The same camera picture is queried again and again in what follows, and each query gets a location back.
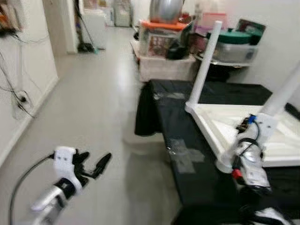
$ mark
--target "black cable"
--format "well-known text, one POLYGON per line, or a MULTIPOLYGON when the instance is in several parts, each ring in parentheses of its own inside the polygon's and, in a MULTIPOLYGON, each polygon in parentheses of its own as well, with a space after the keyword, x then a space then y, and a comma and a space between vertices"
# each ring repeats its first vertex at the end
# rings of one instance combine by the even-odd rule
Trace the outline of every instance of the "black cable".
POLYGON ((43 162, 45 162, 46 160, 53 158, 53 154, 40 159, 39 161, 37 161, 33 166, 31 166, 18 180, 17 184, 14 187, 14 190, 11 194, 11 198, 10 198, 10 204, 9 204, 9 211, 8 211, 8 224, 9 225, 13 225, 13 213, 14 213, 14 204, 15 204, 15 197, 17 194, 17 191, 19 189, 19 187, 21 186, 21 184, 23 183, 23 181, 26 179, 26 177, 35 169, 37 168, 39 165, 41 165, 43 162))
POLYGON ((22 39, 20 39, 20 37, 17 34, 10 34, 10 36, 24 44, 39 44, 46 41, 49 38, 49 35, 47 35, 46 37, 43 37, 36 41, 35 40, 23 41, 22 39))
MULTIPOLYGON (((255 141, 257 141, 258 138, 259 138, 260 135, 261 135, 261 129, 260 129, 258 123, 257 123, 255 120, 254 120, 253 122, 255 123, 255 125, 256 125, 256 127, 257 127, 257 136, 256 136, 256 138, 255 138, 255 141)), ((248 149, 250 149, 252 146, 253 146, 253 143, 250 144, 245 150, 242 151, 242 153, 240 154, 240 157, 243 156, 243 155, 248 151, 248 149)))
MULTIPOLYGON (((0 56, 1 56, 2 60, 3 60, 4 65, 6 65, 5 59, 4 59, 3 54, 2 54, 1 51, 0 51, 0 56)), ((25 113, 27 113, 30 117, 35 118, 33 115, 31 115, 30 112, 27 111, 27 109, 25 109, 25 108, 23 107, 22 101, 21 101, 21 99, 18 97, 18 95, 16 94, 15 89, 14 89, 14 87, 13 87, 13 85, 12 85, 12 83, 11 83, 9 77, 8 77, 8 73, 7 73, 6 69, 5 69, 1 64, 0 64, 0 69, 1 69, 1 71, 2 71, 2 73, 3 73, 3 75, 4 75, 4 77, 5 77, 5 79, 6 79, 6 81, 7 81, 8 86, 9 86, 9 90, 7 90, 7 89, 5 89, 5 88, 3 88, 3 87, 1 87, 1 89, 4 90, 4 91, 11 92, 12 95, 13 95, 13 97, 14 97, 15 100, 17 101, 18 107, 19 107, 21 110, 23 110, 25 113)))
POLYGON ((43 93, 42 90, 40 89, 40 87, 37 85, 37 83, 35 83, 35 81, 31 78, 30 74, 27 73, 26 67, 25 67, 25 63, 23 63, 23 51, 22 51, 22 44, 19 44, 20 46, 20 71, 21 71, 21 76, 22 76, 22 71, 24 71, 24 73, 28 76, 29 80, 34 84, 34 86, 36 86, 36 88, 39 90, 39 92, 41 92, 41 94, 43 93))
POLYGON ((256 120, 254 120, 253 122, 255 123, 255 125, 256 125, 256 127, 257 127, 257 137, 255 138, 255 140, 257 141, 258 138, 259 138, 260 135, 261 135, 261 129, 260 129, 258 123, 256 122, 256 120))

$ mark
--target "storage bin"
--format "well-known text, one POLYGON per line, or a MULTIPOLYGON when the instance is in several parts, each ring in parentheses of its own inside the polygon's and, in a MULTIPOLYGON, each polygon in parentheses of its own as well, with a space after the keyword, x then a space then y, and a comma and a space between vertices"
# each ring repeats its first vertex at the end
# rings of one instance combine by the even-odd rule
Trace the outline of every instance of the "storage bin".
POLYGON ((255 45, 217 43, 213 58, 222 62, 250 63, 257 54, 255 45))
POLYGON ((164 24, 140 21, 139 42, 141 56, 165 57, 171 41, 177 37, 186 24, 164 24))
POLYGON ((140 81, 148 82, 151 79, 193 81, 198 69, 199 66, 192 55, 184 60, 141 56, 140 81))

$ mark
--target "table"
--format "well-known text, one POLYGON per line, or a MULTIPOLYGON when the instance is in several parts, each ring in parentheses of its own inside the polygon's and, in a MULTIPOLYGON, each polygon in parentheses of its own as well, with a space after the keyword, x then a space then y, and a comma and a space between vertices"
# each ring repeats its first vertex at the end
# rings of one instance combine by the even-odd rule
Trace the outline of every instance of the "table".
MULTIPOLYGON (((193 84, 185 81, 152 80, 141 92, 135 133, 151 135, 162 132, 171 156, 171 169, 182 208, 173 224, 237 223, 239 196, 229 174, 214 166, 215 156, 184 105, 193 84), (192 162, 192 169, 180 168, 172 155, 174 140, 180 140, 186 151, 204 157, 192 162)), ((200 103, 231 105, 263 105, 271 92, 261 85, 206 82, 200 103)), ((290 105, 288 110, 299 116, 290 105)), ((266 169, 274 195, 291 218, 299 217, 300 167, 266 169)))

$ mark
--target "wall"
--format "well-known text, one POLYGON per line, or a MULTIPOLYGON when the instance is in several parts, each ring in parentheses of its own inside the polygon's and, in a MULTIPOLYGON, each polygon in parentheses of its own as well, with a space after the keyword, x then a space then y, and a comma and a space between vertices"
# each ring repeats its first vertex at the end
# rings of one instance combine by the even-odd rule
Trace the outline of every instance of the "wall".
POLYGON ((64 56, 67 54, 67 42, 61 16, 60 1, 43 0, 43 6, 53 54, 55 57, 64 56))
POLYGON ((65 30, 65 39, 67 42, 67 52, 77 53, 79 39, 75 28, 75 12, 73 0, 58 0, 65 30))
MULTIPOLYGON (((182 10, 193 15, 195 12, 195 1, 196 0, 186 0, 182 10)), ((133 6, 133 25, 138 25, 139 20, 148 19, 150 3, 151 0, 131 0, 133 6)))
MULTIPOLYGON (((259 83, 271 91, 278 89, 300 59, 300 1, 219 0, 219 9, 228 13, 232 27, 240 18, 267 26, 253 65, 231 81, 259 83)), ((300 109, 300 89, 290 102, 300 109)))
MULTIPOLYGON (((19 0, 24 8, 26 27, 19 33, 22 40, 39 40, 40 43, 22 44, 22 70, 20 69, 20 45, 12 37, 0 38, 0 51, 7 63, 9 77, 17 90, 25 90, 32 99, 36 112, 49 91, 57 82, 57 72, 48 36, 41 0, 19 0)), ((0 72, 0 85, 7 86, 0 72)), ((28 126, 31 118, 21 120, 12 116, 11 93, 0 90, 0 165, 28 126)))

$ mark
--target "baseboard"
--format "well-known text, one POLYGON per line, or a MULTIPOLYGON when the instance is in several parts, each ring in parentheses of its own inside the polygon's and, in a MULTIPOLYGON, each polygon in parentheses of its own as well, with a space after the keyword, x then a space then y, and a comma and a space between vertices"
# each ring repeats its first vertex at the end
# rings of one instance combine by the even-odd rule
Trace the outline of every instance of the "baseboard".
MULTIPOLYGON (((45 91, 44 95, 41 97, 41 99, 38 101, 36 107, 31 112, 32 115, 36 115, 38 113, 38 111, 40 110, 40 108, 43 105, 44 101, 48 98, 49 94, 51 93, 53 88, 56 86, 58 80, 59 80, 58 77, 55 76, 55 78, 53 78, 52 81, 49 83, 49 85, 46 88, 46 91, 45 91)), ((26 130, 26 128, 28 127, 28 125, 31 123, 32 120, 33 120, 32 117, 26 115, 25 119, 23 120, 23 122, 19 126, 19 129, 15 132, 15 135, 12 137, 12 139, 9 141, 6 148, 4 149, 2 154, 0 155, 0 167, 3 165, 5 159, 8 157, 9 153, 14 148, 14 146, 17 144, 18 140, 21 138, 22 134, 24 133, 24 131, 26 130)))

